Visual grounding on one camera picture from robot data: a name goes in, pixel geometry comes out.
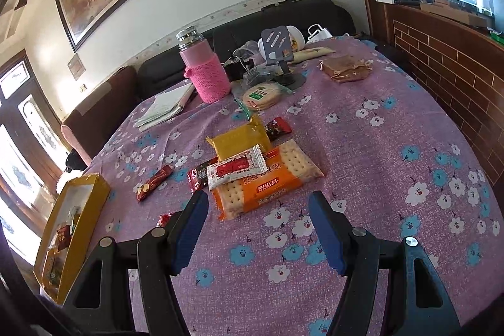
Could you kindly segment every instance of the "notebook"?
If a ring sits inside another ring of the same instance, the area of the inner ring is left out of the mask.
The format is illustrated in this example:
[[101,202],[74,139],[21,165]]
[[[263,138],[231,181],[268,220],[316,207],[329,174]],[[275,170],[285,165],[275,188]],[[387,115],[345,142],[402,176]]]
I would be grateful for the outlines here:
[[147,112],[135,122],[134,127],[137,127],[140,132],[144,132],[175,117],[183,110],[194,90],[194,85],[189,82],[179,88],[159,94]]

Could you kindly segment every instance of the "sofa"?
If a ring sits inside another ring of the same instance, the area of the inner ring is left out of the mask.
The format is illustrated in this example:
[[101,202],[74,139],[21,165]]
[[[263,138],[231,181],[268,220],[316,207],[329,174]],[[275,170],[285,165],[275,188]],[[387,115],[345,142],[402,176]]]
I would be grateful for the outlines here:
[[[258,40],[265,28],[293,25],[308,39],[308,28],[314,23],[326,27],[334,36],[355,33],[350,14],[331,0],[285,0],[215,27],[203,35],[219,60],[225,62],[232,51],[249,40]],[[396,49],[373,42],[378,45],[378,51],[396,64],[408,64],[407,57]],[[132,67],[120,69],[72,111],[61,126],[63,135],[89,165],[137,103],[183,80],[184,69],[178,47],[145,61],[138,72]]]

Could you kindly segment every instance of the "door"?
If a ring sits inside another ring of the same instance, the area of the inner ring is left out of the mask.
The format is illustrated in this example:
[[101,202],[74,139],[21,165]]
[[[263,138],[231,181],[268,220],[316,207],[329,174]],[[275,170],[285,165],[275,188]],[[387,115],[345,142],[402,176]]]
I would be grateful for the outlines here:
[[42,235],[41,207],[56,198],[69,152],[60,127],[26,52],[0,66],[0,217],[11,248],[29,262],[34,249],[27,242],[34,241],[27,239]]

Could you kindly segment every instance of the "pink knitted cover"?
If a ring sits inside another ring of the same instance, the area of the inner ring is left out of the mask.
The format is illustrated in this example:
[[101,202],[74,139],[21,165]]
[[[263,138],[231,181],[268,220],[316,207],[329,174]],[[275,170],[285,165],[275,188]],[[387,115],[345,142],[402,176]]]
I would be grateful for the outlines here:
[[217,55],[207,63],[186,67],[184,77],[191,79],[201,99],[208,104],[217,102],[231,92],[231,83]]

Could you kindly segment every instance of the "door glass panel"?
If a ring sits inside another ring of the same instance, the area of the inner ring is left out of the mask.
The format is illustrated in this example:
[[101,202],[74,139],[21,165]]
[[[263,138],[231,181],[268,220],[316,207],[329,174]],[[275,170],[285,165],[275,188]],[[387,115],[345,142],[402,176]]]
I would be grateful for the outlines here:
[[65,161],[68,156],[68,150],[61,143],[58,135],[51,129],[49,123],[47,123],[33,96],[29,95],[18,108],[40,145],[54,163],[64,171],[66,169]]
[[19,62],[0,78],[0,87],[2,88],[3,96],[6,99],[11,97],[12,93],[29,78],[30,74],[26,69],[24,61]]
[[42,180],[21,155],[4,125],[0,126],[0,143],[0,174],[19,199],[31,207],[43,186]]
[[28,263],[34,265],[40,238],[24,225],[1,199],[0,220],[9,246]]

